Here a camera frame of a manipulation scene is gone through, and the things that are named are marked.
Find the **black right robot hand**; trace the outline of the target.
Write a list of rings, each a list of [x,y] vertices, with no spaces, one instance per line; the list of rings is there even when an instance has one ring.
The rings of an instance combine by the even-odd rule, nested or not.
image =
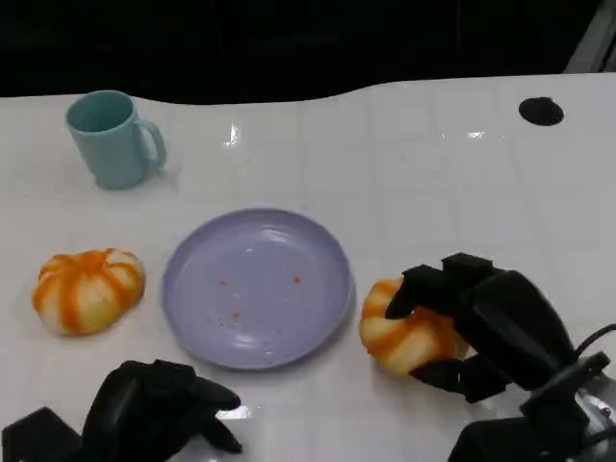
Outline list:
[[[439,269],[406,270],[385,316],[406,320],[421,309],[451,321],[475,355],[430,360],[411,376],[469,403],[500,394],[510,383],[537,390],[578,359],[543,293],[520,272],[478,256],[459,252]]]

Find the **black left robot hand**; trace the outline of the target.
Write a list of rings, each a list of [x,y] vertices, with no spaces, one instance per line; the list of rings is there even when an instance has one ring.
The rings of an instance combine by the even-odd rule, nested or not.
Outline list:
[[[230,454],[243,445],[217,418],[242,404],[188,365],[129,360],[110,372],[92,402],[80,461],[167,461],[193,438]]]

